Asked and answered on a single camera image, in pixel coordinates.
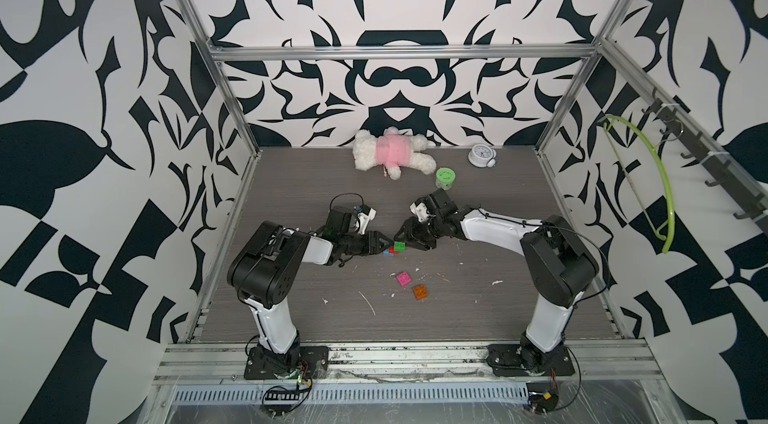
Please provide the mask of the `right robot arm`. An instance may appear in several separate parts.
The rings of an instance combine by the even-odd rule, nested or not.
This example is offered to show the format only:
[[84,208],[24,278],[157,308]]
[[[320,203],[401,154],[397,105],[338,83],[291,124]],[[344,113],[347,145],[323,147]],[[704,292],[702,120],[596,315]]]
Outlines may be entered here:
[[410,212],[395,236],[408,247],[432,250],[439,239],[454,238],[523,256],[538,297],[521,345],[541,355],[561,347],[576,304],[600,270],[585,240],[562,216],[524,219],[460,206],[442,189],[418,198]]

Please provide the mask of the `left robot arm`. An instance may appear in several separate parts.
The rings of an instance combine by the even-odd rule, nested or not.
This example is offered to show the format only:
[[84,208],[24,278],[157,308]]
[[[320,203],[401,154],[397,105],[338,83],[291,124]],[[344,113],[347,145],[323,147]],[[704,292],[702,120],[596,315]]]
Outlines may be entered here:
[[301,231],[273,221],[260,224],[227,271],[227,283],[248,307],[258,328],[258,346],[283,357],[299,345],[288,294],[303,264],[342,267],[353,257],[382,254],[395,241],[368,224],[374,210],[330,208],[326,222]]

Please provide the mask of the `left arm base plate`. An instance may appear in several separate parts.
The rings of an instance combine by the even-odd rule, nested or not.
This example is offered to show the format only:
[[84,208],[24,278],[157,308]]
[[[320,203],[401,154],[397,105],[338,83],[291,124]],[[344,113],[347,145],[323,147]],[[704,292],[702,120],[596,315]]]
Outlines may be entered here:
[[325,374],[330,349],[326,346],[294,345],[285,354],[277,354],[257,345],[248,351],[245,380],[288,379],[302,374],[315,378]]

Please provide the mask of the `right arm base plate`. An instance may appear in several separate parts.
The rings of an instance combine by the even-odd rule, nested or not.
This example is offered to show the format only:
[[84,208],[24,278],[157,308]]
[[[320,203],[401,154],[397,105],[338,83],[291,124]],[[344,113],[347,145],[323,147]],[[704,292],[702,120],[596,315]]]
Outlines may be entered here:
[[499,377],[573,376],[574,361],[568,348],[558,344],[543,352],[534,344],[523,340],[518,344],[490,344],[487,346],[487,365]]

